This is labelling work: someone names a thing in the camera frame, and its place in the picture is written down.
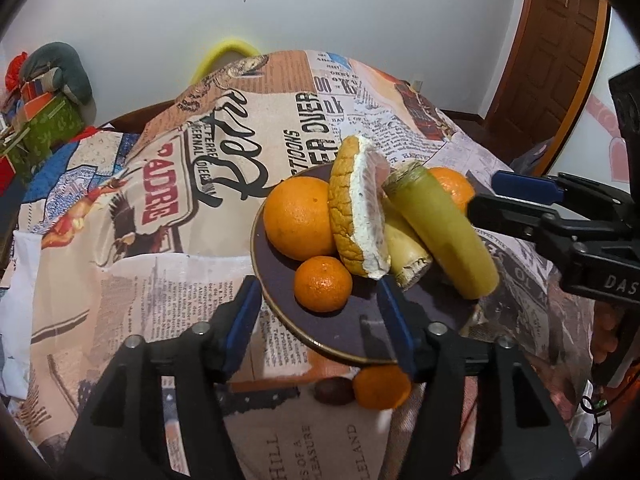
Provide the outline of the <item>person right hand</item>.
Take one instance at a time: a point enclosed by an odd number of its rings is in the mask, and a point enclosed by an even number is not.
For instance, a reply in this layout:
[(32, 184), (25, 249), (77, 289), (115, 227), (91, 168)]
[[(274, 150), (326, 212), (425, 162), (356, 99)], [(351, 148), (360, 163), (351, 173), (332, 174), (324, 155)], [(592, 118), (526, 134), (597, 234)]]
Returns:
[(594, 304), (593, 332), (591, 337), (591, 354), (593, 362), (603, 363), (618, 346), (616, 328), (623, 316), (623, 309), (619, 306), (597, 301)]

